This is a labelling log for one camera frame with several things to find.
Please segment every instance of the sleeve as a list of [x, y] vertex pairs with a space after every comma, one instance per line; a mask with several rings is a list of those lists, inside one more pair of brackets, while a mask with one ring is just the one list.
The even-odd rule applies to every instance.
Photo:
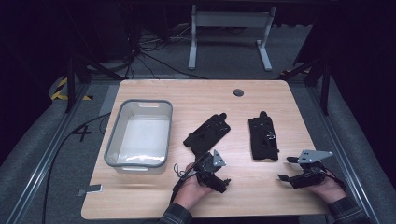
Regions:
[[335, 224], [372, 224], [373, 222], [349, 197], [329, 204]]
[[159, 224], [189, 224], [192, 220], [192, 215], [183, 206], [177, 203], [169, 204], [169, 207], [160, 218]]

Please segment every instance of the wooden table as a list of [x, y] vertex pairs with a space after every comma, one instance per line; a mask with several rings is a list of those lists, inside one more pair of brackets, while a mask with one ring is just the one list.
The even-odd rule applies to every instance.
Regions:
[[[242, 97], [233, 90], [244, 92]], [[168, 100], [173, 105], [166, 170], [161, 175], [119, 174], [104, 160], [106, 145], [120, 104], [128, 99]], [[248, 119], [266, 111], [274, 122], [278, 161], [254, 161]], [[277, 174], [297, 175], [300, 167], [287, 163], [303, 149], [314, 149], [297, 104], [285, 81], [262, 80], [127, 80], [122, 81], [92, 174], [91, 185], [103, 191], [86, 195], [81, 214], [87, 219], [160, 217], [178, 181], [174, 164], [184, 170], [194, 160], [183, 145], [189, 133], [214, 114], [226, 113], [231, 126], [212, 149], [227, 166], [216, 172], [231, 178], [224, 193], [213, 192], [195, 206], [194, 217], [280, 216], [328, 213], [326, 204], [305, 189], [293, 189]]]

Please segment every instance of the plastic container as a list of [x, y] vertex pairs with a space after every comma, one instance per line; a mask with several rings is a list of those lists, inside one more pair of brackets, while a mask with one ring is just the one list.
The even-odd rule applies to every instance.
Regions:
[[164, 100], [128, 100], [120, 106], [105, 161], [120, 173], [161, 174], [165, 170], [172, 104]]

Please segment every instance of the hand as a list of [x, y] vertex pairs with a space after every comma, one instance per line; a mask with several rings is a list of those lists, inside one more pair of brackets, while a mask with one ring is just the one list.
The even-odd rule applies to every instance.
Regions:
[[[190, 169], [192, 163], [186, 167], [186, 171]], [[188, 178], [178, 191], [173, 203], [178, 203], [187, 210], [193, 208], [206, 194], [212, 192], [212, 188], [202, 187], [199, 185], [197, 177]]]
[[306, 187], [306, 189], [316, 193], [326, 203], [333, 203], [347, 196], [344, 190], [327, 176], [320, 184]]

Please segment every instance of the silver bracket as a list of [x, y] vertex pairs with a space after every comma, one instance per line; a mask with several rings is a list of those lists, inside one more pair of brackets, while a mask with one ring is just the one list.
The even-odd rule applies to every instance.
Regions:
[[332, 156], [330, 151], [316, 151], [304, 149], [298, 158], [298, 163], [313, 163], [315, 161], [320, 161]]
[[103, 186], [100, 184], [99, 185], [89, 185], [86, 189], [79, 189], [77, 196], [81, 197], [88, 193], [101, 192], [102, 189], [103, 189]]
[[224, 159], [220, 156], [217, 150], [214, 151], [213, 155], [213, 165], [214, 166], [225, 166], [226, 163]]

